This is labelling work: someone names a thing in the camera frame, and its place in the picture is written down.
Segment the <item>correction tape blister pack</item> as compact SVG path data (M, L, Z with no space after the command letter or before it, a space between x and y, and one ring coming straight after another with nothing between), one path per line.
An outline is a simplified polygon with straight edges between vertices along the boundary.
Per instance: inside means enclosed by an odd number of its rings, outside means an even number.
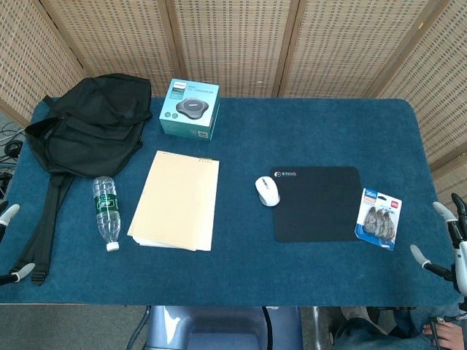
M402 200L363 188L355 235L361 241L393 251Z

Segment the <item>white computer mouse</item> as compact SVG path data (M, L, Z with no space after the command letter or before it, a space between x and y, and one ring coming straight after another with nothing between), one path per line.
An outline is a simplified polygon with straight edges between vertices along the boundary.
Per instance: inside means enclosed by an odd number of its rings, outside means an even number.
M273 207L280 202L277 185L270 176L261 176L256 179L255 188L264 206Z

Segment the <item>black mouse pad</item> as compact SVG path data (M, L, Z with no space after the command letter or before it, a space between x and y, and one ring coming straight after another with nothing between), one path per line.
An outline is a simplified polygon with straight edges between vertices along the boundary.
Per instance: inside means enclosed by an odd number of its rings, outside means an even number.
M280 243L347 242L357 239L362 185L353 166L297 166L271 169L279 203L273 208L274 237Z

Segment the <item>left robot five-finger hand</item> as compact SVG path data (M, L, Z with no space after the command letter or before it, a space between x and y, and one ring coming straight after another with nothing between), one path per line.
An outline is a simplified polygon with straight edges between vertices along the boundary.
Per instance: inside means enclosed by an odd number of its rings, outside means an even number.
M5 201L2 204L0 204L0 211L5 209L5 212L2 212L0 214L0 243L3 240L4 234L6 232L6 229L11 222L12 218L19 212L20 210L20 205L19 204L13 204L9 208L8 207L8 202ZM18 283L27 275L32 272L32 270L35 268L34 263L27 263L24 267L22 267L19 271L9 273L6 275L1 275L0 276L0 286L3 286L5 284L12 284L12 283Z

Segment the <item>black backpack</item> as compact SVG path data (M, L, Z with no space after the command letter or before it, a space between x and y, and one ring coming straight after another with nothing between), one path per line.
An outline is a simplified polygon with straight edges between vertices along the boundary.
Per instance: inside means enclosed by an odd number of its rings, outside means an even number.
M42 285L50 269L56 217L75 177L114 176L142 147L150 119L148 79L127 74L84 78L54 100L49 112L26 128L29 148L50 175L42 216L11 272L35 265L31 280Z

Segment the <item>person leg in jeans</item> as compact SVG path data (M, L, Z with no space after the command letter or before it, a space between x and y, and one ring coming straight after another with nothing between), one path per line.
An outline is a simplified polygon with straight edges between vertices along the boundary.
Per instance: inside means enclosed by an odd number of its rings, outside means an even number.
M351 308L345 322L334 333L335 350L447 350L439 347L428 319L431 316L454 316L459 313L454 306L416 307L412 310L395 310L394 320L401 331L399 336L386 333L371 321L368 312ZM463 329L464 350L467 350L467 325L450 322Z

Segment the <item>metal table leg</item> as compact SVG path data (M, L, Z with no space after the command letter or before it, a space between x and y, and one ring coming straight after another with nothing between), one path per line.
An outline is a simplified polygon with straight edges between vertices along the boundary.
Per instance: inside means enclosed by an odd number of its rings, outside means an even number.
M320 334L320 310L317 306L312 307L313 330L314 330L314 350L322 350L322 340Z

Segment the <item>woven folding screen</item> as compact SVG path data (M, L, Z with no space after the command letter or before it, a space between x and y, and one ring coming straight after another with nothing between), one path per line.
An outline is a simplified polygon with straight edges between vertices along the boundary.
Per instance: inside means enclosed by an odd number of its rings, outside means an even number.
M438 197L467 196L467 0L0 0L0 125L121 72L224 96L402 98Z

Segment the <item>teal speakerphone box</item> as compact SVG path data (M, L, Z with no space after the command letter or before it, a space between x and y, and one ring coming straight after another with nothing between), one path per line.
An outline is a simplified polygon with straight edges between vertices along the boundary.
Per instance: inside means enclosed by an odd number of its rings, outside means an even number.
M159 121L171 136L209 141L220 107L220 87L204 82L173 79Z

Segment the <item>blue table cloth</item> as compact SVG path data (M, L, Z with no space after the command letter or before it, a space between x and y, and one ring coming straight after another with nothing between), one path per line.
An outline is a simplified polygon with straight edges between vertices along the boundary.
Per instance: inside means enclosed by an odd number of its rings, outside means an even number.
M166 135L151 104L143 145L116 176L127 229L157 150L220 163L212 249L140 246L125 233L108 252L92 183L78 178L57 218L41 286L0 287L0 303L187 306L440 306L458 294L412 257L416 244L450 265L452 244L412 107L401 99L224 98L211 141ZM255 180L280 166L353 166L364 187L402 200L395 249L349 242L281 244Z

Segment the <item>beige notepad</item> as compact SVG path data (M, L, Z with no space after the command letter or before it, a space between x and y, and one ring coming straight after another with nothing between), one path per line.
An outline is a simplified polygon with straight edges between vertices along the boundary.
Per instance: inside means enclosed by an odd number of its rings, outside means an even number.
M219 165L158 150L128 235L141 246L210 251Z

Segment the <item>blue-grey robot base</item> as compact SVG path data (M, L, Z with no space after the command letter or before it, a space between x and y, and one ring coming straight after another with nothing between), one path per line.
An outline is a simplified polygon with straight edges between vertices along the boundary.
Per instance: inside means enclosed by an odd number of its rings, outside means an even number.
M295 306L153 306L144 350L303 350Z

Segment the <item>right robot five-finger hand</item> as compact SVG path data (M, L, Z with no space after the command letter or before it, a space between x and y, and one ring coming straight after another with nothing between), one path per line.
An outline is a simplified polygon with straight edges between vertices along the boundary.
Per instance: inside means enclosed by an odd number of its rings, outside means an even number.
M455 261L451 269L432 263L414 244L410 245L410 250L422 268L452 282L455 290L467 298L467 203L454 192L451 198L457 208L457 216L443 204L433 202L433 208L442 216L452 241Z

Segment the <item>clear plastic water bottle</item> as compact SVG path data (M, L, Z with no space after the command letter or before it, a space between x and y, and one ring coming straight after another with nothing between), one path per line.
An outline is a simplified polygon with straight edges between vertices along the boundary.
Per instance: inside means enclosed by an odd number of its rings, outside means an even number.
M120 210L115 182L112 177L100 176L93 180L93 199L96 209L97 227L106 243L108 252L117 251L120 246Z

